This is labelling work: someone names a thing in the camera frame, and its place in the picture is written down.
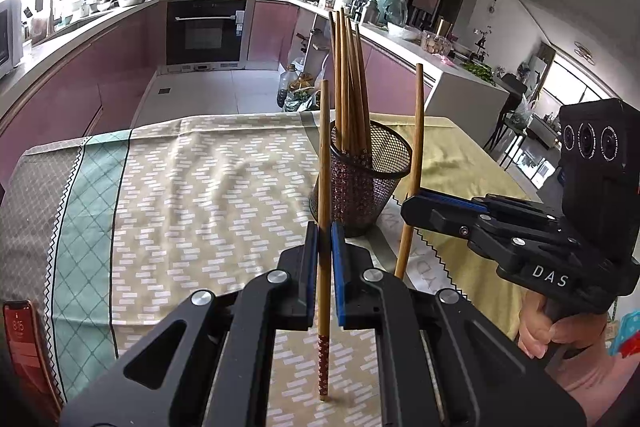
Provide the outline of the right hand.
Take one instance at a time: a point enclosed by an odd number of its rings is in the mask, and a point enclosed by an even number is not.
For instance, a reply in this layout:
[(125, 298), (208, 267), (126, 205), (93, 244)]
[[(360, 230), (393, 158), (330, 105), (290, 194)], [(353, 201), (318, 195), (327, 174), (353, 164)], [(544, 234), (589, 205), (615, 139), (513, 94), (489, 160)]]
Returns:
[(588, 348), (601, 338), (608, 324), (608, 314), (581, 313), (551, 320), (544, 313), (547, 298), (526, 291), (520, 312), (518, 347), (529, 358), (541, 359), (551, 345), (567, 345), (570, 348)]

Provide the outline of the pink sleeve forearm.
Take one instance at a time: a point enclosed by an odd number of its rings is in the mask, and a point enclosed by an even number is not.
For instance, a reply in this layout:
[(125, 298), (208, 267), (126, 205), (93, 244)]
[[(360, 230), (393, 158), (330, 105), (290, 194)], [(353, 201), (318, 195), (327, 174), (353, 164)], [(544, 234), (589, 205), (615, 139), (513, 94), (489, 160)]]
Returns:
[(593, 345), (550, 376), (582, 407), (587, 426), (639, 425), (639, 355), (609, 355)]

